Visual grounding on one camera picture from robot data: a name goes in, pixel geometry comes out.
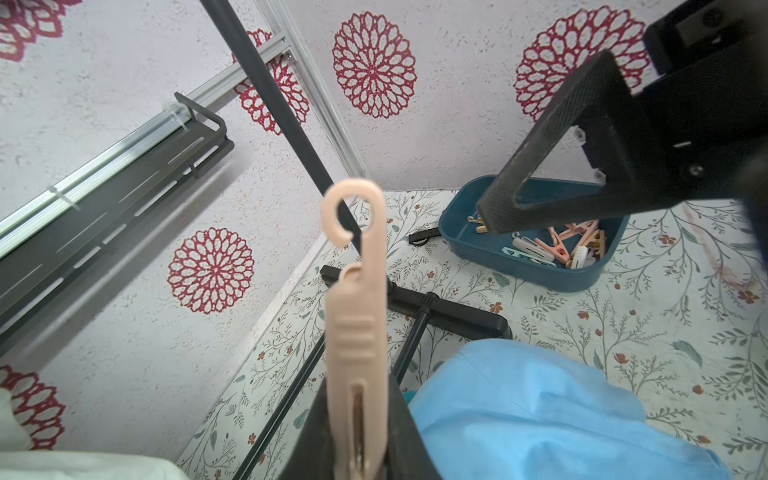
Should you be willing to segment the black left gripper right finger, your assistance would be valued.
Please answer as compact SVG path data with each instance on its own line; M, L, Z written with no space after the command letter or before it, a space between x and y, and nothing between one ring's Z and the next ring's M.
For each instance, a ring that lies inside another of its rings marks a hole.
M397 379L388 376L387 448L385 478L391 480L439 480L415 425Z

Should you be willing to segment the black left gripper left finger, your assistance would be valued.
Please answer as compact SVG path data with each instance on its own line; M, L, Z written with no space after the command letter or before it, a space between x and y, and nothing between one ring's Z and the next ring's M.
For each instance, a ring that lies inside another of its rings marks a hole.
M293 452L279 475L280 480L334 478L335 456L326 384L324 380L319 387Z

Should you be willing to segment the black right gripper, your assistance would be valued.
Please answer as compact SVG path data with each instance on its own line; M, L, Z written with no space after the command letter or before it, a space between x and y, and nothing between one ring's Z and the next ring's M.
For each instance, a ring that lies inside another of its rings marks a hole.
M742 201L767 252L767 4L680 1L643 34L657 78L630 91L604 50L569 74L477 203L494 233L683 200ZM536 176L593 193L528 200Z

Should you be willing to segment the light blue t-shirt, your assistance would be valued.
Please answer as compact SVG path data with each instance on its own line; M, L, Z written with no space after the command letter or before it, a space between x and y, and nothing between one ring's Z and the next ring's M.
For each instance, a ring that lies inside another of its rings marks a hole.
M512 340L462 347L409 404L444 479L729 479L707 449L651 427L595 368Z

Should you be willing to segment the peach beige clothespin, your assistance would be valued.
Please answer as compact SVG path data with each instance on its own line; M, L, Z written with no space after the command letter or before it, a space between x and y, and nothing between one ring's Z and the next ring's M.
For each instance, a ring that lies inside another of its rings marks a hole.
M387 448L388 376L386 202L365 179L347 179L325 194L322 228L344 246L352 232L341 225L338 207L349 197L369 204L371 219L361 232L362 252L347 265L325 297L326 381L337 479L382 479Z

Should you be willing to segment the white t-shirt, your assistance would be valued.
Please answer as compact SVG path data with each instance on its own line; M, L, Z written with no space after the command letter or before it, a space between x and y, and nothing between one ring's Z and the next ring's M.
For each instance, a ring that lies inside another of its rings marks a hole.
M13 414L11 393L1 391L3 479L185 479L172 462L154 457L97 452L34 450Z

